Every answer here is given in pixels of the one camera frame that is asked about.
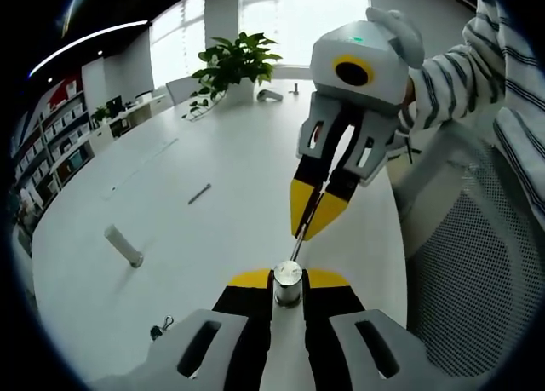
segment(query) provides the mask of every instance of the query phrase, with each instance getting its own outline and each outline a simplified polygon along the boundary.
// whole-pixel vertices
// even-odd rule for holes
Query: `mesh chair back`
[[[539,306],[545,238],[503,156],[458,126],[440,129],[442,140],[427,151],[462,170],[462,189],[407,261],[407,329],[442,371],[477,376],[501,364]],[[447,151],[446,139],[456,141]],[[410,199],[399,203],[406,210]]]

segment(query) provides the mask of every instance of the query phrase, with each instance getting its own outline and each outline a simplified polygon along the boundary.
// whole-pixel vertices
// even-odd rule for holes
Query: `window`
[[[282,65],[308,66],[320,36],[365,20],[369,6],[369,0],[241,0],[240,30],[276,40],[271,50],[284,57]]]
[[[204,63],[204,0],[182,0],[153,21],[150,29],[153,85],[190,76]]]

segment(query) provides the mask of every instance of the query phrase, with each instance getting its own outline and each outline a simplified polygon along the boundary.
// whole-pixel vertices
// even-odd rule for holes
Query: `black circle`
[[[351,86],[363,86],[369,80],[367,72],[363,67],[349,61],[343,61],[335,67],[338,78]]]

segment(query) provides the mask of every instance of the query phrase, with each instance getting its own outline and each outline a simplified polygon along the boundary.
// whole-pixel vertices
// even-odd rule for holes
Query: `silver cylinder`
[[[274,300],[283,308],[292,308],[302,299],[303,270],[297,262],[283,261],[274,268]]]
[[[104,230],[104,236],[114,248],[118,250],[132,267],[139,267],[144,261],[144,256],[136,250],[132,244],[123,236],[115,225],[110,225]]]

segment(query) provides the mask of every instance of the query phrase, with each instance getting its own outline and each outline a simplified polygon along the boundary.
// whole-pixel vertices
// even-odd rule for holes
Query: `ceiling light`
[[[46,57],[45,59],[43,59],[41,62],[39,62],[37,64],[36,67],[34,67],[31,72],[29,73],[28,77],[32,76],[35,72],[37,72],[39,69],[41,69],[43,66],[45,66],[47,63],[49,63],[50,61],[52,61],[55,57],[57,57],[58,55],[66,52],[68,49],[71,49],[73,48],[74,46],[77,46],[79,45],[80,43],[83,43],[85,42],[86,40],[89,40],[89,39],[92,39],[93,37],[97,37],[97,36],[100,36],[100,35],[104,35],[105,33],[109,33],[109,32],[114,32],[114,31],[118,31],[119,29],[124,29],[125,27],[133,27],[133,26],[141,26],[141,25],[145,25],[147,23],[147,20],[140,20],[138,22],[130,22],[130,23],[124,23],[122,25],[117,25],[117,26],[112,26],[112,27],[108,27],[107,29],[102,29],[101,31],[98,31],[98,32],[95,32],[95,33],[91,33],[90,35],[87,35],[85,37],[81,37],[79,38],[78,40],[72,42],[72,43],[69,43],[67,44],[67,46],[65,46],[64,48],[61,48],[59,50],[57,50],[56,52],[52,53],[51,55],[49,55],[48,57]]]

